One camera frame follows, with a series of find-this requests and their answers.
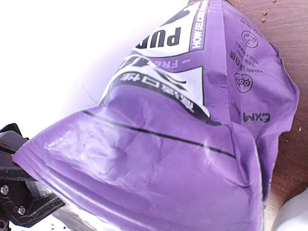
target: crumpled packaging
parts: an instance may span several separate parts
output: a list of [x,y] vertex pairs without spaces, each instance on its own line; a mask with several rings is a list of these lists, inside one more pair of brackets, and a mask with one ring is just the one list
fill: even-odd
[[121,230],[259,231],[298,95],[258,29],[228,2],[204,0],[132,50],[99,106],[13,159]]

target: brown wooden surface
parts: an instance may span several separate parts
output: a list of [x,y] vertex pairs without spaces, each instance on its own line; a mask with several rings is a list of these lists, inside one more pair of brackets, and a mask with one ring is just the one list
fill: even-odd
[[308,0],[229,1],[280,50],[285,68],[300,91],[292,130],[279,139],[265,212],[265,231],[270,231],[281,206],[308,187]]

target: circular icon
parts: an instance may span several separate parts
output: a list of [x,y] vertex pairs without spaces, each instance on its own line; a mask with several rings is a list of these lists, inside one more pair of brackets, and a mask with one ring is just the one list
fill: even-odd
[[241,75],[239,73],[236,73],[234,75],[235,85],[237,87],[237,90],[240,93],[246,93],[249,92],[252,88],[252,78],[249,75]]
[[258,45],[258,39],[253,33],[248,30],[242,33],[242,39],[247,47],[255,48]]

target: black plastic bracket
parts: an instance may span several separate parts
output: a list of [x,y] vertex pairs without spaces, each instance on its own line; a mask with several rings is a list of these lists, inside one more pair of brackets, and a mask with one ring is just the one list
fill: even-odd
[[30,228],[65,204],[53,193],[39,199],[32,196],[26,181],[36,180],[12,161],[27,139],[16,124],[0,131],[0,231],[10,231],[9,221]]

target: bolt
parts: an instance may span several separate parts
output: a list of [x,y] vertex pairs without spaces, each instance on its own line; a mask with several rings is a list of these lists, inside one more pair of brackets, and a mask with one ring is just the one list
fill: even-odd
[[10,191],[9,186],[3,185],[3,186],[1,187],[1,193],[2,193],[3,195],[7,196],[7,195],[9,194],[9,191]]
[[23,207],[23,206],[20,206],[19,208],[18,208],[18,211],[17,211],[21,216],[23,216],[24,214],[26,214],[26,209],[25,209],[25,207]]

